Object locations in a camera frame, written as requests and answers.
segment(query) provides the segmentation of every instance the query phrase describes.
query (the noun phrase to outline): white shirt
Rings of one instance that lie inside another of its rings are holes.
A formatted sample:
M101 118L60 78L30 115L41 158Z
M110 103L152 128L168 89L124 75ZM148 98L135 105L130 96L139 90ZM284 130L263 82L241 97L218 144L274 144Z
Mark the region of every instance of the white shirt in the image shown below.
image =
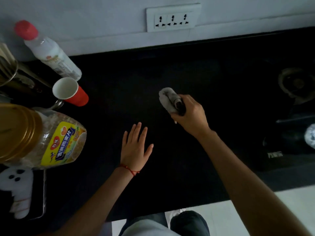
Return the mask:
M151 220L143 219L129 226L122 236L180 236L169 228Z

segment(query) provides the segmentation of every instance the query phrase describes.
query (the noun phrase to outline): person's leg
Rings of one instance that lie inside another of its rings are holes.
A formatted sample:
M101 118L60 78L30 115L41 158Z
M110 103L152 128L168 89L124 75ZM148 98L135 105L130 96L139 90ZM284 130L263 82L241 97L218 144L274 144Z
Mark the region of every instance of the person's leg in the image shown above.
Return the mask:
M195 211L184 211L171 219L171 230L181 236L209 236L204 218Z
M136 217L133 219L127 219L125 225L123 226L123 228L121 229L121 231L119 233L119 236L121 236L129 226L131 226L134 223L136 223L140 220L143 220L143 219L151 219L151 220L167 227L167 221L166 221L166 217L165 217L164 212L157 213L157 214L151 214L151 215L145 215L145 216L139 216L139 217Z

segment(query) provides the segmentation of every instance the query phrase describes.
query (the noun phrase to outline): pink bottle cap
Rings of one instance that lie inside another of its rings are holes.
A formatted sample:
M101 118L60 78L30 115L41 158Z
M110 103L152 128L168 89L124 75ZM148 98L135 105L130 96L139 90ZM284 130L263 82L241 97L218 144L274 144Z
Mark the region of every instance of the pink bottle cap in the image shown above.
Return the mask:
M33 40L38 36L38 30L26 20L18 21L14 27L15 33L25 40Z

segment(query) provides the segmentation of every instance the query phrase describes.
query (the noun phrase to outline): shoe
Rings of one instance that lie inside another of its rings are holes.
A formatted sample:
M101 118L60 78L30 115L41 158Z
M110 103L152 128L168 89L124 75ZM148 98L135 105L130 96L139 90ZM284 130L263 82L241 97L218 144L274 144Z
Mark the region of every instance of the shoe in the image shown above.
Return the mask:
M179 210L172 210L172 211L167 211L165 212L165 217L166 217L166 221L167 221L167 226L168 228L170 228L170 224L171 224L171 219L176 216L179 215L180 213L186 211L186 208L184 209L179 209Z

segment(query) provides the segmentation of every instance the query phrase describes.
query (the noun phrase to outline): person's left hand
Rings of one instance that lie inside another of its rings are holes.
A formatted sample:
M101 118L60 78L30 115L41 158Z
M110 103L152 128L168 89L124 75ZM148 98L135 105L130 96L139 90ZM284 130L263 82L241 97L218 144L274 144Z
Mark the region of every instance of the person's left hand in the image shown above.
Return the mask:
M144 142L146 141L148 128L145 127L143 129L138 141L140 129L141 123L138 123L138 125L134 124L128 136L128 140L127 131L125 131L123 136L120 163L127 166L132 171L140 171L144 167L153 149L153 144L151 144L144 153Z

